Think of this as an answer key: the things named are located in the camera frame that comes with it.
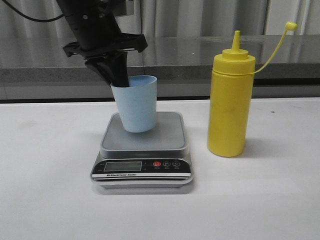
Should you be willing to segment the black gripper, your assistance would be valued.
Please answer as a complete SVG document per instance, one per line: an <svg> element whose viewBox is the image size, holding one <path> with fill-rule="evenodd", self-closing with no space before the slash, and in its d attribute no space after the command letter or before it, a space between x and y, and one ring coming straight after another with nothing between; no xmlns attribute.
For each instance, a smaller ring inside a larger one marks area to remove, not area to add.
<svg viewBox="0 0 320 240"><path fill-rule="evenodd" d="M129 87L127 51L141 53L148 46L143 34L124 33L116 21L116 17L126 16L133 10L133 1L58 0L57 4L76 38L76 42L63 47L65 54L93 58L121 52L110 56L108 64L93 58L86 60L85 66L108 85Z"/></svg>

